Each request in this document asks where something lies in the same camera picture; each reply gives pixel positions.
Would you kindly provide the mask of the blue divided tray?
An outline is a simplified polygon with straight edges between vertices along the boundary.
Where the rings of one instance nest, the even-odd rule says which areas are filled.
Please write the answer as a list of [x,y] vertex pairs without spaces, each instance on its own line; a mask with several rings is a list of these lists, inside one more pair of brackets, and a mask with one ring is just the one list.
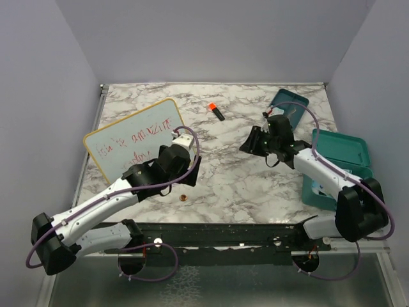
[[308,105],[308,98],[283,88],[277,92],[270,103],[270,107],[274,107],[272,109],[272,114],[283,114],[286,116],[291,109],[297,109],[296,113],[294,113],[291,118],[286,116],[290,122],[292,130],[295,130],[300,123],[305,108],[308,107]]

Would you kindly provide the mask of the large blue bandage packet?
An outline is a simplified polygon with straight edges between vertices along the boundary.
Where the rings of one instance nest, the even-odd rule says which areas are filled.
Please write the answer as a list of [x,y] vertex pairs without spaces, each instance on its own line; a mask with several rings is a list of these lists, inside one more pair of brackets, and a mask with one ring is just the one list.
[[319,184],[318,182],[314,180],[312,181],[312,184],[311,184],[311,190],[314,194],[330,197],[330,194],[328,193],[328,191],[321,184]]

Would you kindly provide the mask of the teal medicine box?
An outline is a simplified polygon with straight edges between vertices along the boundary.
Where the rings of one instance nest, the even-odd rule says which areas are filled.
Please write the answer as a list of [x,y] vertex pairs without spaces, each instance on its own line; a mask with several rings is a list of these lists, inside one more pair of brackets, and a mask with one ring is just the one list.
[[[363,139],[321,130],[313,130],[312,139],[318,138],[317,151],[336,166],[360,178],[371,178],[371,158],[367,144]],[[312,179],[303,177],[302,202],[318,209],[335,211],[337,202],[330,197],[314,194],[311,190]]]

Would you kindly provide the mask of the black handled scissors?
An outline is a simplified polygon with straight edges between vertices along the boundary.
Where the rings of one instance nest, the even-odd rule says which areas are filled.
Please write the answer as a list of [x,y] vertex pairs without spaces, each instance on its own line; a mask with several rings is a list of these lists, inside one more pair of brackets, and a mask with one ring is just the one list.
[[288,114],[286,115],[288,118],[291,118],[292,117],[292,115],[294,114],[294,113],[296,113],[296,111],[297,111],[297,109],[296,108],[293,108],[293,109],[291,109],[289,112],[288,112]]

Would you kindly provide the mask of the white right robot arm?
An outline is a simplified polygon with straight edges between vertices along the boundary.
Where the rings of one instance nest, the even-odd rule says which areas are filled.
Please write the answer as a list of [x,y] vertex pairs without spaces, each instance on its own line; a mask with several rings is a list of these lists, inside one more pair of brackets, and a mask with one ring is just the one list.
[[271,116],[263,127],[253,126],[239,149],[264,158],[276,155],[279,162],[322,184],[337,202],[333,217],[317,216],[302,223],[303,229],[293,235],[298,249],[308,250],[323,237],[356,242],[388,225],[379,182],[348,173],[320,155],[311,144],[296,140],[285,116]]

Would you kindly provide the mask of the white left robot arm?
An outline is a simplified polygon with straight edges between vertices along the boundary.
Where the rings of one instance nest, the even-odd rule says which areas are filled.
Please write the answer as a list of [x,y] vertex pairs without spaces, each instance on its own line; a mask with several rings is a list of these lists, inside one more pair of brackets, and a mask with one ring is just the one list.
[[189,151],[180,145],[162,145],[156,159],[132,165],[107,189],[78,207],[52,217],[44,212],[38,214],[31,225],[33,247],[26,267],[34,268],[30,261],[36,254],[40,260],[37,266],[52,276],[69,268],[79,256],[94,253],[97,246],[137,251],[141,236],[130,223],[116,224],[112,240],[97,237],[95,227],[127,207],[161,195],[173,184],[194,187],[200,163],[199,154],[191,159]]

